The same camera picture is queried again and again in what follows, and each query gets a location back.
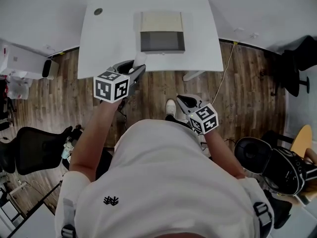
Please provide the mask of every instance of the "strap buckle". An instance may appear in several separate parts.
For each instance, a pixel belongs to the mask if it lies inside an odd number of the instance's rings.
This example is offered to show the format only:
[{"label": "strap buckle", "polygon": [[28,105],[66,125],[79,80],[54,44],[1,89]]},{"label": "strap buckle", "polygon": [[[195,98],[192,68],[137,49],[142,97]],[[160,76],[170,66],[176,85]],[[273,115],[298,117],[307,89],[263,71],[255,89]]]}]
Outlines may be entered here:
[{"label": "strap buckle", "polygon": [[268,211],[268,206],[265,203],[257,202],[253,205],[253,208],[262,227],[272,222],[272,217]]},{"label": "strap buckle", "polygon": [[67,224],[61,229],[61,236],[62,238],[76,238],[76,230],[72,225]]}]

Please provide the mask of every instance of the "wooden floor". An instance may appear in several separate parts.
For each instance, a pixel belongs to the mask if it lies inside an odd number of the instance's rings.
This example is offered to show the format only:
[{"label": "wooden floor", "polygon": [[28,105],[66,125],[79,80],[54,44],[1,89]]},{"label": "wooden floor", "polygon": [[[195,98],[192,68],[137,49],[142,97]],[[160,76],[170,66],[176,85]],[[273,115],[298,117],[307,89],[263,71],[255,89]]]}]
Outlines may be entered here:
[{"label": "wooden floor", "polygon": [[[220,45],[225,68],[232,45]],[[217,130],[224,139],[236,141],[243,136],[261,137],[269,129],[283,132],[285,95],[281,89],[277,97],[270,95],[273,84],[269,77],[271,56],[256,49],[235,47],[225,80],[213,105],[219,116],[220,126]],[[58,77],[54,80],[41,79],[33,83],[29,99],[16,101],[18,112],[15,127],[1,131],[0,137],[13,139],[24,126],[53,133],[61,133],[70,125],[81,124],[85,127],[99,103],[93,98],[93,81],[91,78],[77,79],[78,50],[55,60],[60,65]],[[145,73],[135,95],[130,97],[123,109],[127,114],[127,127],[141,119],[164,119],[166,101],[175,99],[177,94],[198,94],[203,99],[212,101],[223,72],[205,72],[189,82],[183,82],[185,73]],[[179,108],[178,117],[184,118]],[[117,113],[106,146],[114,146],[124,133],[123,121],[124,117]],[[227,143],[233,149],[233,142]],[[20,176],[16,172],[9,175],[9,186],[15,188],[19,186],[18,179],[25,180],[42,194],[46,194],[58,184],[65,172],[66,169],[62,165],[56,169],[34,172],[26,176]],[[42,196],[28,186],[16,193],[15,198],[22,211],[27,213]],[[58,190],[49,199],[52,207],[56,206],[57,199]]]}]

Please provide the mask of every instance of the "white desk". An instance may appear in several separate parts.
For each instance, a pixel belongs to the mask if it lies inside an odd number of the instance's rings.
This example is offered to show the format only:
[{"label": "white desk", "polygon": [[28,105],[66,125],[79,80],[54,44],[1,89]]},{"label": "white desk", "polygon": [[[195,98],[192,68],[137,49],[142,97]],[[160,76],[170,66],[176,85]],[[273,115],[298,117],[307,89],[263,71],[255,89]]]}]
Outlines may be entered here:
[{"label": "white desk", "polygon": [[[96,16],[94,11],[102,8]],[[189,70],[189,80],[203,71],[223,71],[219,39],[208,0],[95,0],[86,10],[78,78],[97,76],[132,60],[140,51],[142,11],[182,13],[185,53],[148,55],[147,71]]]}]

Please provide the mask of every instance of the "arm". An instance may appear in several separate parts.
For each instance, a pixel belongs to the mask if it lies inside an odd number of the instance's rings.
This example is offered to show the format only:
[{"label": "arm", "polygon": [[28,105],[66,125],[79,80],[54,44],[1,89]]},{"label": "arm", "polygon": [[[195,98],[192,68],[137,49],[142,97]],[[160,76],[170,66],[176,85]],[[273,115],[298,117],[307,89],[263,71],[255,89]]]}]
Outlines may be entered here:
[{"label": "arm", "polygon": [[120,101],[102,102],[80,136],[71,156],[70,171],[78,171],[90,181],[96,179],[96,170],[108,135],[114,113]]},{"label": "arm", "polygon": [[217,131],[212,130],[205,135],[205,140],[212,160],[237,179],[245,178],[244,170],[232,151],[225,144]]},{"label": "arm", "polygon": [[304,159],[305,158],[310,159],[314,165],[317,165],[317,154],[311,148],[306,149]]}]

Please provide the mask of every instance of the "person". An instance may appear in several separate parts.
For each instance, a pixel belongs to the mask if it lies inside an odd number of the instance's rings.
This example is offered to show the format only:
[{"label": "person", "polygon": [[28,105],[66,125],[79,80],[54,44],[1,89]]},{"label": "person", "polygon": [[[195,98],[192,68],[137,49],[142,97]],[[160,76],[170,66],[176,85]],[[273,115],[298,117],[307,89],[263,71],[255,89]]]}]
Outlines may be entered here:
[{"label": "person", "polygon": [[212,161],[206,157],[197,134],[175,119],[173,100],[167,120],[142,120],[123,134],[109,170],[95,180],[118,105],[102,102],[74,148],[55,214],[57,237],[66,225],[79,238],[260,237],[251,194],[271,210],[263,190],[216,130],[204,135]]}]

